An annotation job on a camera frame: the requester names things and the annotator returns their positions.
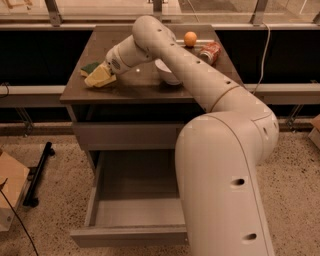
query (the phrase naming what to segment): cardboard box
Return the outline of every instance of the cardboard box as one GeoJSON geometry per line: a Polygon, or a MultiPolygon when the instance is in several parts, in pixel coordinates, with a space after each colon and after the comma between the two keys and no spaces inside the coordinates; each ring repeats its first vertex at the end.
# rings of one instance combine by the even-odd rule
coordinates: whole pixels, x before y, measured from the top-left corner
{"type": "Polygon", "coordinates": [[[313,129],[309,133],[308,137],[320,149],[320,115],[312,119],[311,124],[313,125],[313,129]]]}
{"type": "MultiPolygon", "coordinates": [[[[0,184],[7,179],[2,192],[14,209],[19,206],[27,185],[28,174],[29,168],[0,149],[0,184]]],[[[3,195],[0,194],[0,231],[8,231],[13,218],[14,213],[3,195]]]]}

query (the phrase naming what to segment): sponge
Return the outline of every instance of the sponge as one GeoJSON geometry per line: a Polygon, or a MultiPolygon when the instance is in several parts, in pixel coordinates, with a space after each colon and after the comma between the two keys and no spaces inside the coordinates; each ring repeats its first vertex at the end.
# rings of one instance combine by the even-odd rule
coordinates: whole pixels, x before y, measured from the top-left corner
{"type": "Polygon", "coordinates": [[[84,77],[87,77],[89,74],[93,72],[98,66],[100,65],[99,62],[93,62],[88,65],[85,65],[80,69],[80,74],[84,77]]]}
{"type": "Polygon", "coordinates": [[[110,68],[102,63],[84,80],[89,87],[102,87],[116,80],[110,68]]]}

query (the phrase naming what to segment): black cable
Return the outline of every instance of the black cable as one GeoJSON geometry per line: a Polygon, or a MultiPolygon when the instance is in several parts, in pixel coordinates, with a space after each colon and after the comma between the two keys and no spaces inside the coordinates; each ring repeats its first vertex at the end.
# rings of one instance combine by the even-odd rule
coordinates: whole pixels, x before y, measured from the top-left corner
{"type": "Polygon", "coordinates": [[[30,242],[31,242],[31,244],[32,244],[32,246],[33,246],[34,252],[36,253],[37,256],[39,256],[38,251],[37,251],[37,248],[36,248],[36,246],[34,245],[33,240],[32,240],[32,238],[31,238],[31,236],[29,235],[26,227],[24,226],[22,220],[20,219],[19,215],[18,215],[18,214],[16,213],[16,211],[13,209],[13,207],[12,207],[11,203],[9,202],[8,198],[7,198],[6,195],[2,192],[2,189],[0,189],[0,192],[1,192],[1,194],[3,195],[4,199],[7,201],[8,205],[10,206],[10,208],[11,208],[11,210],[13,211],[14,215],[15,215],[15,216],[17,217],[17,219],[20,221],[21,226],[23,227],[23,229],[24,229],[24,231],[26,232],[28,238],[30,239],[30,242]]]}
{"type": "Polygon", "coordinates": [[[0,96],[0,99],[3,99],[3,98],[5,98],[5,97],[7,97],[8,95],[9,95],[9,87],[8,87],[8,85],[10,85],[9,83],[2,83],[0,86],[5,86],[6,87],[6,89],[7,89],[7,93],[5,94],[5,95],[1,95],[0,96]]]}

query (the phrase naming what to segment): drawer front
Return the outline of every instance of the drawer front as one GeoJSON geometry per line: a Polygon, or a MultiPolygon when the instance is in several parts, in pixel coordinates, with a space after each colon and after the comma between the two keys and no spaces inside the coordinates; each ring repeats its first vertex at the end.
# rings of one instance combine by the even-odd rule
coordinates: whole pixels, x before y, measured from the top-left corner
{"type": "Polygon", "coordinates": [[[173,149],[183,123],[75,123],[84,150],[173,149]]]}
{"type": "Polygon", "coordinates": [[[87,228],[71,231],[79,247],[151,246],[188,244],[184,226],[87,228]]]}

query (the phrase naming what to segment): black stand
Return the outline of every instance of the black stand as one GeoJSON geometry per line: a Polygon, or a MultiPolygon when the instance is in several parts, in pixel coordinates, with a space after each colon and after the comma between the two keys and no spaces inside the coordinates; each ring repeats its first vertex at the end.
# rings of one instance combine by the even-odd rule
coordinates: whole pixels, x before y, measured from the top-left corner
{"type": "Polygon", "coordinates": [[[51,148],[51,146],[52,146],[52,143],[47,142],[47,144],[43,150],[42,156],[40,158],[40,161],[38,163],[38,166],[35,168],[31,168],[31,170],[30,170],[29,176],[32,176],[32,179],[31,179],[31,184],[28,189],[27,195],[23,201],[24,206],[36,207],[39,204],[39,199],[34,197],[34,193],[36,190],[36,186],[39,182],[43,166],[47,160],[47,157],[49,155],[53,156],[55,154],[55,152],[54,152],[53,148],[51,148]]]}

